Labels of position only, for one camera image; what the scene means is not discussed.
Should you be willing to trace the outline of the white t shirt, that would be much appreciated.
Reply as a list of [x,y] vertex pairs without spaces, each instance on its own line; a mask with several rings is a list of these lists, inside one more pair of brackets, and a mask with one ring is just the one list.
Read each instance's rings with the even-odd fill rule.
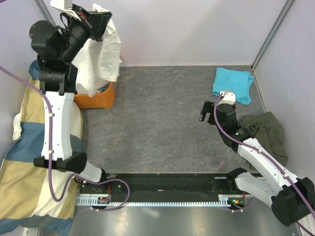
[[93,97],[120,74],[121,40],[113,20],[109,20],[102,41],[88,39],[72,64],[78,68],[76,92]]

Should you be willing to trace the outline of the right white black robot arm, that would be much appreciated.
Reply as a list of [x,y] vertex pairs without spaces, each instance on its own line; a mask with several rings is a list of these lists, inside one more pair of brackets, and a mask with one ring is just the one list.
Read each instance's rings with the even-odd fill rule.
[[231,171],[225,187],[230,193],[245,191],[268,205],[285,226],[315,214],[315,185],[282,166],[236,119],[235,105],[205,101],[200,121],[216,126],[226,146],[248,161],[264,177],[260,180],[242,168]]

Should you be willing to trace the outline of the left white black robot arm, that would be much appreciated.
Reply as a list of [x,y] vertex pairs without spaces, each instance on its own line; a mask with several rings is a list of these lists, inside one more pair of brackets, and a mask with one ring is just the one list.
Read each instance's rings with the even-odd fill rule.
[[71,106],[76,91],[78,68],[72,64],[87,40],[102,40],[111,12],[92,12],[73,5],[73,16],[63,28],[46,20],[30,28],[31,47],[37,53],[40,68],[40,90],[48,99],[44,107],[45,134],[41,155],[33,161],[36,167],[77,174],[91,181],[96,193],[104,193],[108,181],[103,170],[87,160],[84,152],[74,152],[70,143]]

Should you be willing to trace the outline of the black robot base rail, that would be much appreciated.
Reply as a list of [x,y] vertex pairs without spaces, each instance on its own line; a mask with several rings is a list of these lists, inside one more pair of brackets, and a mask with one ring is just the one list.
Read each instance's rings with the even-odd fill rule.
[[245,198],[251,194],[237,188],[228,173],[173,173],[173,174],[116,174],[117,181],[110,181],[103,185],[81,184],[81,194],[102,195],[114,197],[118,202],[128,201],[214,201],[218,195]]

